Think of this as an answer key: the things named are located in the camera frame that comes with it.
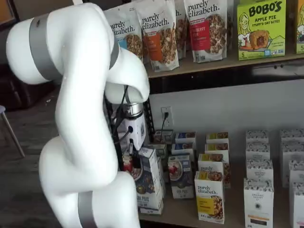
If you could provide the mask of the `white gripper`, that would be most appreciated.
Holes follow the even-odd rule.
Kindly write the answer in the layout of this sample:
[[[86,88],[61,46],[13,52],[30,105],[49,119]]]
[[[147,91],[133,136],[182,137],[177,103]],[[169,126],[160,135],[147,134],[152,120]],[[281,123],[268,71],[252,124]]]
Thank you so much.
[[[141,160],[138,151],[141,149],[144,139],[146,137],[146,127],[144,114],[132,119],[124,119],[118,127],[118,136],[121,139],[128,131],[128,127],[132,127],[133,132],[120,141],[120,146],[124,152],[129,148],[129,155],[132,158],[134,168],[141,167]]]

